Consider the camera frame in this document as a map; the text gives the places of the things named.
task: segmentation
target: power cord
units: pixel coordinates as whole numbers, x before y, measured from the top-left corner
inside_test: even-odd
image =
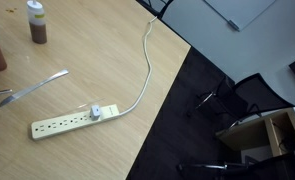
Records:
[[[150,59],[149,59],[149,56],[148,56],[148,52],[147,52],[147,39],[148,39],[148,36],[149,34],[151,33],[152,29],[153,29],[153,22],[157,19],[157,16],[155,16],[152,20],[150,20],[148,22],[148,25],[149,25],[149,30],[145,33],[144,35],[144,42],[143,42],[143,48],[144,48],[144,54],[145,54],[145,58],[146,58],[146,61],[147,61],[147,64],[148,64],[148,75],[147,75],[147,78],[146,78],[146,81],[145,81],[145,84],[144,84],[144,87],[140,93],[140,95],[138,96],[136,102],[130,107],[128,108],[126,111],[124,112],[121,112],[119,113],[119,115],[117,117],[120,117],[120,116],[123,116],[127,113],[129,113],[130,111],[132,111],[133,109],[135,109],[135,107],[137,106],[137,104],[140,102],[141,98],[143,97],[144,93],[145,93],[145,90],[146,90],[146,87],[148,85],[148,82],[149,82],[149,79],[150,79],[150,76],[151,76],[151,73],[153,71],[153,67],[150,63]]]

